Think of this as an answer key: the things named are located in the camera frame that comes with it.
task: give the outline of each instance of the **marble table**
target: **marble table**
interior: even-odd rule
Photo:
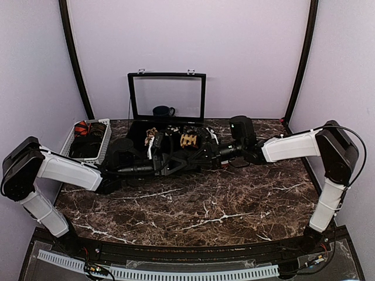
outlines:
[[[231,141],[228,120],[206,123]],[[277,120],[254,120],[259,138],[284,132]],[[111,143],[128,121],[112,121]],[[243,169],[131,180],[110,195],[65,184],[56,207],[81,237],[157,246],[222,246],[302,235],[318,195],[300,159]]]

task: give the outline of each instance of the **mug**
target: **mug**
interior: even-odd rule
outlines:
[[[159,105],[152,110],[154,116],[174,116],[176,109],[174,107],[167,107],[165,105]]]

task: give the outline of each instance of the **plastic basket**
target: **plastic basket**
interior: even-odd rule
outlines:
[[[88,120],[88,121],[86,121],[86,123],[88,123],[88,124],[96,123],[96,122],[106,124],[106,126],[107,126],[107,128],[105,129],[105,132],[104,132],[104,137],[103,137],[103,141],[101,143],[100,149],[99,149],[98,156],[95,157],[95,158],[75,158],[76,160],[86,162],[86,163],[89,163],[89,164],[101,164],[103,162],[103,160],[105,158],[105,154],[107,153],[108,144],[110,142],[110,138],[111,138],[111,134],[112,134],[111,124],[110,124],[109,119],[99,119],[99,120]],[[69,133],[69,136],[64,143],[63,149],[60,152],[61,155],[69,157],[70,145],[73,143],[73,141],[74,141],[74,126],[71,129],[71,131]]]

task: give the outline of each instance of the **black metal pole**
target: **black metal pole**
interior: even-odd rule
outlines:
[[[288,108],[285,113],[285,116],[282,118],[283,123],[285,125],[288,125],[292,118],[293,110],[295,108],[295,104],[298,99],[298,94],[301,89],[302,80],[304,79],[306,65],[307,65],[310,48],[311,48],[312,35],[314,33],[316,14],[318,13],[318,3],[319,3],[319,0],[311,0],[310,2],[309,18],[307,21],[305,40],[304,40],[304,46],[302,48],[301,59],[299,60],[297,75],[295,77],[294,86],[293,86],[292,94],[289,100]]]
[[[88,99],[86,87],[83,82],[81,68],[78,63],[78,57],[77,57],[76,47],[74,45],[73,33],[71,31],[69,12],[68,12],[66,0],[59,0],[59,4],[60,4],[60,14],[61,14],[61,20],[63,22],[66,45],[68,47],[70,62],[73,68],[74,76],[76,77],[76,82],[77,82],[78,90],[81,95],[82,103],[86,111],[87,118],[95,119],[93,109],[91,108],[91,104]]]

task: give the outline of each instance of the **white perforated strip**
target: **white perforated strip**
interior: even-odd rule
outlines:
[[[79,261],[77,259],[72,259],[66,256],[60,256],[58,254],[50,253],[44,250],[39,251],[39,255],[37,258],[65,269],[83,273],[84,262]],[[109,270],[114,275],[116,280],[124,281],[245,281],[261,280],[265,278],[279,276],[277,265],[252,269],[202,273],[154,272],[124,269],[115,266],[111,266]]]

